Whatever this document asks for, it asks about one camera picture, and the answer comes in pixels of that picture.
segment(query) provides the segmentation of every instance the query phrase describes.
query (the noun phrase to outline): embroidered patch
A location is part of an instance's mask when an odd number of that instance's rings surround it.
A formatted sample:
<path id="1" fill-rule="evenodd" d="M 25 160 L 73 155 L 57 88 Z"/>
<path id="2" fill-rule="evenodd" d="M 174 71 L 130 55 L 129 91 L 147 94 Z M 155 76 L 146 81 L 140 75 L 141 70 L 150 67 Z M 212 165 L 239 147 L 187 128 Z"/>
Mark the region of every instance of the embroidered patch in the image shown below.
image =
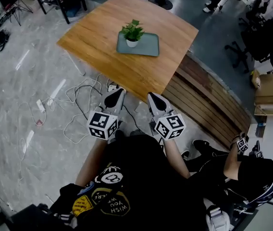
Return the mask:
<path id="1" fill-rule="evenodd" d="M 88 199 L 86 195 L 83 195 L 82 197 L 78 198 L 73 205 L 73 214 L 77 217 L 81 213 L 88 211 L 93 208 L 92 203 Z"/>
<path id="2" fill-rule="evenodd" d="M 91 181 L 89 184 L 87 184 L 87 185 L 85 186 L 84 189 L 82 189 L 82 190 L 78 193 L 78 195 L 83 194 L 83 193 L 86 193 L 87 191 L 91 190 L 93 187 L 94 187 L 94 182 Z"/>
<path id="3" fill-rule="evenodd" d="M 100 175 L 96 176 L 95 182 L 104 182 L 106 184 L 119 183 L 123 178 L 123 175 L 120 171 L 121 169 L 119 167 L 110 166 L 106 168 Z"/>
<path id="4" fill-rule="evenodd" d="M 105 196 L 107 196 L 112 190 L 108 188 L 97 188 L 92 193 L 92 201 L 97 204 Z M 124 216 L 130 210 L 130 204 L 126 196 L 122 192 L 112 197 L 107 204 L 101 208 L 101 212 L 106 215 Z"/>

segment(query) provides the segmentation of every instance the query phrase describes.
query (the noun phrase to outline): table top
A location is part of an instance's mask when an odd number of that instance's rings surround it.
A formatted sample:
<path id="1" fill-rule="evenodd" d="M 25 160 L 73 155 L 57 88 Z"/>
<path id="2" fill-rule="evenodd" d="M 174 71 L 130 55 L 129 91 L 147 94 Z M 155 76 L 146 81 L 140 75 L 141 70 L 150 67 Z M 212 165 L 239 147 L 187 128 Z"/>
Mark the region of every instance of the table top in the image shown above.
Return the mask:
<path id="1" fill-rule="evenodd" d="M 118 32 L 132 19 L 159 36 L 158 57 L 116 51 Z M 146 102 L 148 92 L 163 92 L 197 33 L 189 23 L 148 1 L 108 0 L 57 43 Z"/>

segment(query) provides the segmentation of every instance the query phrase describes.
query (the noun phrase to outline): power strip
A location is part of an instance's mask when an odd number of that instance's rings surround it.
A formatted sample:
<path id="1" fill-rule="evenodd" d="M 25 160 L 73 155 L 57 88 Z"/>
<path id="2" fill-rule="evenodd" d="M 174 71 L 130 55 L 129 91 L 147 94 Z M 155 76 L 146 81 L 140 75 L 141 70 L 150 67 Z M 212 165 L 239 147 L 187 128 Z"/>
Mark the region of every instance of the power strip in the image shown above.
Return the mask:
<path id="1" fill-rule="evenodd" d="M 112 91 L 112 90 L 115 90 L 115 89 L 119 89 L 119 88 L 120 88 L 120 86 L 118 86 L 118 85 L 109 85 L 108 92 Z"/>
<path id="2" fill-rule="evenodd" d="M 46 109 L 45 109 L 45 107 L 44 107 L 44 105 L 42 104 L 42 102 L 41 102 L 40 99 L 37 100 L 36 104 L 37 104 L 37 106 L 38 106 L 40 112 L 41 112 L 41 113 L 45 113 Z"/>

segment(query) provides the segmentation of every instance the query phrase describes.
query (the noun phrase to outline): patch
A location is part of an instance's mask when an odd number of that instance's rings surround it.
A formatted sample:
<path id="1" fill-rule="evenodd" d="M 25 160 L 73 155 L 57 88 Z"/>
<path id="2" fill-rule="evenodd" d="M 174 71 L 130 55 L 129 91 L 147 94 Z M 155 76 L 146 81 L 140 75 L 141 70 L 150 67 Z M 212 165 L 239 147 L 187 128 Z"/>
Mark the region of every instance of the patch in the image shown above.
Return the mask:
<path id="1" fill-rule="evenodd" d="M 105 128 L 108 120 L 109 120 L 108 115 L 104 115 L 102 113 L 95 113 L 89 124 L 98 128 Z"/>
<path id="2" fill-rule="evenodd" d="M 170 139 L 178 137 L 182 133 L 183 130 L 184 130 L 184 128 L 183 129 L 179 129 L 177 131 L 173 131 L 172 134 L 170 135 Z"/>
<path id="3" fill-rule="evenodd" d="M 95 182 L 104 182 L 106 184 L 119 183 L 123 178 L 123 174 L 120 171 L 121 169 L 119 167 L 110 166 L 106 168 L 100 175 L 96 176 Z"/>
<path id="4" fill-rule="evenodd" d="M 90 134 L 94 137 L 105 139 L 106 137 L 104 136 L 104 131 L 101 131 L 96 128 L 89 128 Z"/>
<path id="5" fill-rule="evenodd" d="M 87 191 L 91 190 L 91 189 L 94 187 L 94 184 L 95 184 L 95 183 L 94 183 L 93 181 L 91 181 L 89 184 L 87 184 L 87 185 L 85 186 L 84 189 L 82 189 L 82 190 L 78 193 L 78 195 L 83 194 L 83 193 L 86 193 Z"/>
<path id="6" fill-rule="evenodd" d="M 73 214 L 77 217 L 81 213 L 88 211 L 93 208 L 92 203 L 88 199 L 86 195 L 83 195 L 82 197 L 78 198 L 73 205 Z"/>
<path id="7" fill-rule="evenodd" d="M 113 124 L 108 128 L 108 136 L 111 136 L 116 129 L 117 129 L 117 120 L 115 120 Z"/>
<path id="8" fill-rule="evenodd" d="M 108 188 L 97 188 L 92 193 L 92 201 L 97 204 L 107 196 L 112 189 Z M 101 212 L 106 215 L 112 216 L 124 216 L 130 210 L 130 204 L 126 196 L 122 192 L 112 197 L 106 204 L 101 208 Z"/>
<path id="9" fill-rule="evenodd" d="M 181 122 L 180 118 L 176 115 L 166 118 L 171 125 L 172 129 L 184 127 L 184 124 Z"/>
<path id="10" fill-rule="evenodd" d="M 169 129 L 161 121 L 158 122 L 156 131 L 159 132 L 163 138 L 166 138 L 169 133 Z"/>

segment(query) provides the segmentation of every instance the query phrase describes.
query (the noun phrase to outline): black shirt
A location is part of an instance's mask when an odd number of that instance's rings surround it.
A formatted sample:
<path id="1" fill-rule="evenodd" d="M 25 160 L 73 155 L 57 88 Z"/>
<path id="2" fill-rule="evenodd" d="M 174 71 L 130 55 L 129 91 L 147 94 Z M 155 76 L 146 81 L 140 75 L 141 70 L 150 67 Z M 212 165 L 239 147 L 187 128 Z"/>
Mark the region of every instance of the black shirt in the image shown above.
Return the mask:
<path id="1" fill-rule="evenodd" d="M 127 229 L 189 222 L 202 230 L 205 206 L 194 188 L 197 176 L 186 180 L 175 172 L 154 138 L 139 135 L 113 142 L 103 161 L 101 173 L 86 187 L 61 188 L 50 209 L 72 226 Z"/>

